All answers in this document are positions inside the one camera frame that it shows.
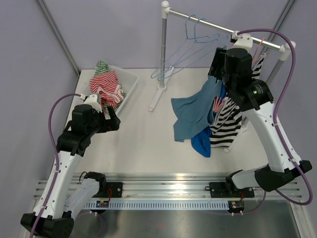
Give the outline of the green white striped tank top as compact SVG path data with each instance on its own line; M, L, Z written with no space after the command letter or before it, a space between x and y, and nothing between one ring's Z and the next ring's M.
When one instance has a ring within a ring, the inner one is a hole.
M106 71L111 71L111 69L109 68L109 65L103 60L98 61L97 64L96 64L96 69L95 69L94 75L98 75L98 74L104 73ZM101 107L102 107L102 110L103 110L104 114L108 115L108 110L107 110L108 106L101 102Z

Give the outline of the bright blue tank top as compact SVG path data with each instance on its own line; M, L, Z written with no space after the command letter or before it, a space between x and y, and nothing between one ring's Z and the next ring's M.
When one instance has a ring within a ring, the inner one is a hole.
M226 91L225 91L224 86L222 85L220 93L216 97L220 97L223 101L225 101L225 99L224 99L225 96L226 96ZM211 125L214 122L214 118L215 118L216 114L220 111L219 110L217 113L214 113L212 111L212 108L210 109L210 111L208 113L208 117L207 117L209 125L205 129L203 129L201 132L199 132L197 135L195 135L194 137L191 138L191 145L192 145L193 149L196 152L198 152L200 155L207 157L207 158L209 158L211 156L211 144L210 144L210 137L212 135Z

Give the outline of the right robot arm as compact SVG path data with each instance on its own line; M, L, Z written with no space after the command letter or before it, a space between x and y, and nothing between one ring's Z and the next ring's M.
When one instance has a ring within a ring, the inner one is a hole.
M271 192L307 173L313 167L302 160L279 124L268 85L252 78L252 56L246 49L217 48L208 75L223 82L224 88L253 125L265 150L268 164L252 170L239 170L225 178L229 196L260 187Z

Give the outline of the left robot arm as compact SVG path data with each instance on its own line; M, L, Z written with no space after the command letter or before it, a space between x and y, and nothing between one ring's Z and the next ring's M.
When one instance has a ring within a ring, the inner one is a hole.
M93 197L108 192L105 175L88 172L75 192L67 196L70 183L91 138L98 133L119 130L120 119L113 107L108 107L109 118L93 106L75 106L71 120L58 137L55 162L42 196L31 213L22 215L20 224L30 236L68 238L74 221L84 205Z

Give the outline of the grey blue tank top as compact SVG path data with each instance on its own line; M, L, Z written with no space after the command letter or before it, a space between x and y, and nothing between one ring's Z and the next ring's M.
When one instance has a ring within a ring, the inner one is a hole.
M201 90L187 98L172 98L172 109L177 117L173 125L174 140L190 139L213 123L214 99L220 96L222 82L208 76Z

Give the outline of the red white striped tank top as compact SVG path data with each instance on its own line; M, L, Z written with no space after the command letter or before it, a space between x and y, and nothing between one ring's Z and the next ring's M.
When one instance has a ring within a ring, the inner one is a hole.
M89 86L92 93L99 93L103 104L114 109L117 109L125 98L125 93L114 70L94 75Z

